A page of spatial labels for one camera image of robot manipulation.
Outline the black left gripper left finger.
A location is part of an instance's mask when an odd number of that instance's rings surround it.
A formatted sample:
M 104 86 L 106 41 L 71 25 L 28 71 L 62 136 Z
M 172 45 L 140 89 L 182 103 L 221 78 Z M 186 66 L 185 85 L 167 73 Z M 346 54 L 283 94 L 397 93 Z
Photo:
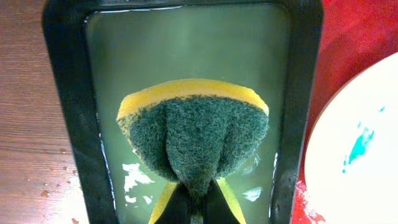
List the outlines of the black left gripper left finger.
M 155 224 L 190 224 L 193 198 L 183 184 L 177 184 Z

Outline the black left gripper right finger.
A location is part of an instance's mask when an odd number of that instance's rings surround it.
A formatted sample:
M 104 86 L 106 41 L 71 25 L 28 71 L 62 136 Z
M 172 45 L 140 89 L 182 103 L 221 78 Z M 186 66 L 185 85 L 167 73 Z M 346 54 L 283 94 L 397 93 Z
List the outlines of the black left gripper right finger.
M 203 198 L 204 224 L 239 224 L 215 180 L 210 182 L 209 189 Z

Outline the yellow green sponge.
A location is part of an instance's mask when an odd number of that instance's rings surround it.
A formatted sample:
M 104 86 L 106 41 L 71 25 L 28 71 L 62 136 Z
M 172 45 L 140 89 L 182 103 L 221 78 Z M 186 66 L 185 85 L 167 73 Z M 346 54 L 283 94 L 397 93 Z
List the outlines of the yellow green sponge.
M 218 222 L 244 223 L 226 177 L 254 154 L 269 128 L 269 107 L 254 90 L 204 78 L 172 80 L 125 96 L 116 121 L 133 153 L 167 181 L 151 223 L 164 214 L 178 185 L 193 200 L 191 223 L 205 223 L 211 190 L 231 213 Z

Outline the white plate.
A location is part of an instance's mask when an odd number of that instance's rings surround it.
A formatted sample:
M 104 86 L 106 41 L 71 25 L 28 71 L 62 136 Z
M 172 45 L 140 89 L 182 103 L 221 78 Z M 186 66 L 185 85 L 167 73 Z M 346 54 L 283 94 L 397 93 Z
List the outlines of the white plate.
M 397 222 L 397 55 L 333 96 L 308 141 L 305 182 L 327 223 Z

